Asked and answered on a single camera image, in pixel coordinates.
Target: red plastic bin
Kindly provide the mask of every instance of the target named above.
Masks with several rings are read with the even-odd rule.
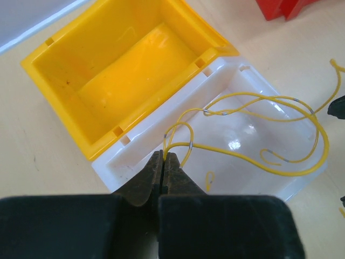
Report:
[[[318,0],[256,0],[266,20],[270,21],[282,15],[286,20],[296,17],[302,8]]]

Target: table surface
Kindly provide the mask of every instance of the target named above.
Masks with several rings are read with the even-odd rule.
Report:
[[[47,101],[20,66],[93,1],[0,56],[0,197],[106,193]],[[329,60],[345,66],[345,1],[322,0],[294,20],[267,22],[254,0],[188,0],[283,95],[319,107],[333,92]],[[345,87],[340,94],[345,94]],[[290,206],[309,258],[344,258],[345,121],[320,112],[330,140],[328,169]]]

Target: white plastic container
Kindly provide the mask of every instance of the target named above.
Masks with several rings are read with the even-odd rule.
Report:
[[[190,108],[203,108],[215,98],[234,92],[255,92],[267,96],[279,95],[276,90],[240,57],[216,59],[204,71],[161,105],[155,112],[134,127],[125,137],[98,157],[92,166],[108,189],[113,192],[124,185],[146,164],[152,153],[162,149],[163,135],[178,117]],[[224,99],[213,110],[237,108],[254,99],[238,96]],[[297,111],[270,101],[260,101],[248,111],[277,119],[299,118]],[[259,155],[269,148],[287,159],[305,157],[315,139],[315,127],[307,119],[298,122],[279,123],[262,120],[244,113],[228,116],[205,117],[202,112],[190,113],[188,121],[195,133],[195,143],[220,147],[245,154],[261,163]],[[189,142],[189,131],[180,127],[174,142]],[[187,147],[171,150],[183,160]],[[322,155],[323,142],[305,162],[272,166],[282,171],[300,171],[312,167]],[[265,154],[272,162],[278,160]],[[210,194],[268,194],[288,200],[310,183],[327,167],[324,164],[313,174],[303,177],[284,177],[265,172],[254,165],[231,156],[194,148],[184,171],[205,190],[205,176],[215,173]]]

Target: beige tabletop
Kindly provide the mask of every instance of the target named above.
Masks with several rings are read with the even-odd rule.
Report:
[[[281,94],[313,108],[332,94],[336,74],[329,60],[345,66],[345,1],[321,0],[289,22],[265,21],[255,0],[187,2]],[[0,197],[108,192],[19,64],[89,5],[0,56]],[[339,212],[345,195],[345,121],[325,111],[319,120],[331,144],[328,169],[288,205],[308,258],[345,258],[345,219]]]

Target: wooden table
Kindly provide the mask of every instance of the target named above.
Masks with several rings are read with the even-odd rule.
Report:
[[[294,20],[266,22],[254,0],[188,0],[280,93],[319,107],[345,66],[345,1],[322,0]],[[0,56],[0,197],[106,193],[19,62],[91,3]],[[345,87],[340,94],[345,94]],[[331,148],[328,169],[289,201],[309,258],[344,258],[345,121],[319,114]]]

